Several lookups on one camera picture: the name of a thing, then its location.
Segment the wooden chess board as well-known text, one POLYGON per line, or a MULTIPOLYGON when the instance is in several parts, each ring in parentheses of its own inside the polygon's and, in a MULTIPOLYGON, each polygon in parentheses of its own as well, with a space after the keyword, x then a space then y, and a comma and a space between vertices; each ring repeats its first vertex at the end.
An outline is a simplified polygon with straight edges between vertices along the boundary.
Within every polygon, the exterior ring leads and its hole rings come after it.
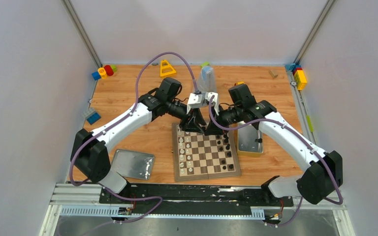
POLYGON ((241 175, 233 133, 205 136, 172 126, 174 179, 176 182, 241 175))

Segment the silver metal tin box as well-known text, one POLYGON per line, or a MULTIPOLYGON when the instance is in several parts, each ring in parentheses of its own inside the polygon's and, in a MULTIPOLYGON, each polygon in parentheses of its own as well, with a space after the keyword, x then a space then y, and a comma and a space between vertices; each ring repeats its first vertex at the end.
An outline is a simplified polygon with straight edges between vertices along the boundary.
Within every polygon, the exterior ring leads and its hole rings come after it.
POLYGON ((263 134, 252 125, 234 130, 238 155, 259 157, 264 152, 263 134))

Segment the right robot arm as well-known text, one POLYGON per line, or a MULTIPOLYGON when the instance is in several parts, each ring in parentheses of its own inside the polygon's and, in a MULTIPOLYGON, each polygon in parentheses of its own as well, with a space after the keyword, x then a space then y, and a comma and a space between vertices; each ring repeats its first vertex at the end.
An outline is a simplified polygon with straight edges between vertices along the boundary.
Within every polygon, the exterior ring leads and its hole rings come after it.
POLYGON ((306 139, 272 104, 266 100, 257 102, 246 84, 233 86, 228 92, 233 107, 227 110, 219 109, 215 92, 208 92, 202 98, 201 104, 208 107, 211 120, 206 131, 237 130, 235 124, 242 121, 242 127, 251 125, 274 140, 303 171, 297 177, 276 176, 268 180, 267 188, 261 192, 265 204, 274 205, 288 196, 302 197, 314 205, 323 200, 337 205, 343 203, 339 190, 343 183, 343 159, 338 152, 326 152, 306 139))

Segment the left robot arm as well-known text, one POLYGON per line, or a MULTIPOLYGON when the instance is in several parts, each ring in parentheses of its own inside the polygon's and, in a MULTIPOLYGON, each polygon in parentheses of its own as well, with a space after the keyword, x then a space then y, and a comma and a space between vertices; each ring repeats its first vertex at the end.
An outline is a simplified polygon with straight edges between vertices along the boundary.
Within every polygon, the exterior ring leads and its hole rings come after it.
POLYGON ((110 151, 136 129, 165 114, 179 118, 184 131, 204 133, 206 124, 200 108, 207 93, 195 90, 184 104, 177 99, 182 84, 176 79, 164 78, 158 88, 138 96, 136 102, 109 123, 92 131, 81 129, 75 135, 70 166, 76 167, 86 180, 99 183, 112 192, 119 203, 131 197, 128 181, 115 170, 109 159, 110 151))

